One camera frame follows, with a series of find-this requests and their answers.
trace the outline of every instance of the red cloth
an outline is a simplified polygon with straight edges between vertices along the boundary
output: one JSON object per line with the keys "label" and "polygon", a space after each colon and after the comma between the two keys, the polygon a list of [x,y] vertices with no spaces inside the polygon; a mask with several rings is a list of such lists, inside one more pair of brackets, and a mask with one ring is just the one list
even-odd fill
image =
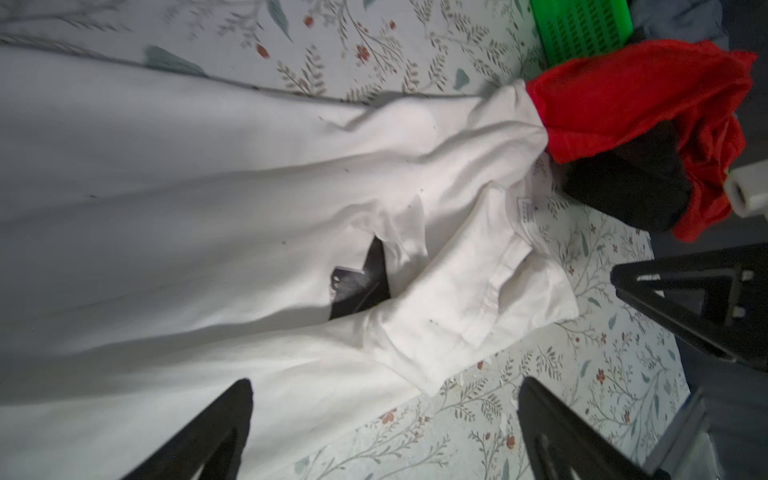
{"label": "red cloth", "polygon": [[611,150],[674,120],[677,150],[694,189],[672,233],[692,242],[730,213],[725,172],[746,145],[733,112],[752,87],[756,58],[722,51],[711,41],[643,41],[571,60],[527,89],[559,164]]}

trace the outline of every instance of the table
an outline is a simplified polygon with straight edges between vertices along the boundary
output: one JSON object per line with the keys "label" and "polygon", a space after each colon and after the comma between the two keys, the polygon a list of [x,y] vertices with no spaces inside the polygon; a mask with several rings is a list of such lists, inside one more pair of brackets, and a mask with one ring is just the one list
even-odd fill
{"label": "table", "polygon": [[[487,94],[545,67],[528,0],[0,0],[0,43],[370,104]],[[516,417],[526,375],[642,463],[689,393],[672,335],[609,282],[614,264],[652,257],[649,236],[564,197],[560,176],[537,161],[535,219],[581,315],[274,478],[530,478]]]}

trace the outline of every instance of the gray garment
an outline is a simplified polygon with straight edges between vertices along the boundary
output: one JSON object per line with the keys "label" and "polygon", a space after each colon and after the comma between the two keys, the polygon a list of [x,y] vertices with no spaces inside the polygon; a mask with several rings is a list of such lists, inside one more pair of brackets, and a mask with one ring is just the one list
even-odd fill
{"label": "gray garment", "polygon": [[728,50],[720,0],[634,0],[630,14],[632,25],[642,28],[649,40],[711,40]]}

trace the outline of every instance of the floral tablecloth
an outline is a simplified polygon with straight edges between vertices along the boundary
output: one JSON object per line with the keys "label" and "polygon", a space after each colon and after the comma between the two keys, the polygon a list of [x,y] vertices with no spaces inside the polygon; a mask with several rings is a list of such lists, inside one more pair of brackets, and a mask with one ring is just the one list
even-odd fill
{"label": "floral tablecloth", "polygon": [[[484,94],[545,66],[528,0],[0,0],[0,43],[374,104]],[[526,375],[645,459],[688,394],[672,335],[617,300],[608,280],[614,264],[651,258],[649,237],[563,197],[557,175],[542,156],[535,218],[581,315],[274,478],[530,478],[515,413]]]}

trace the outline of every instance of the green plastic basket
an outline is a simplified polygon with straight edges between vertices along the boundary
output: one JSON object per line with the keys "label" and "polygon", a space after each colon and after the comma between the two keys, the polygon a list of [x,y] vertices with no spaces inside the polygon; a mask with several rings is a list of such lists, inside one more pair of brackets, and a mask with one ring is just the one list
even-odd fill
{"label": "green plastic basket", "polygon": [[531,0],[551,67],[609,53],[632,35],[627,0]]}

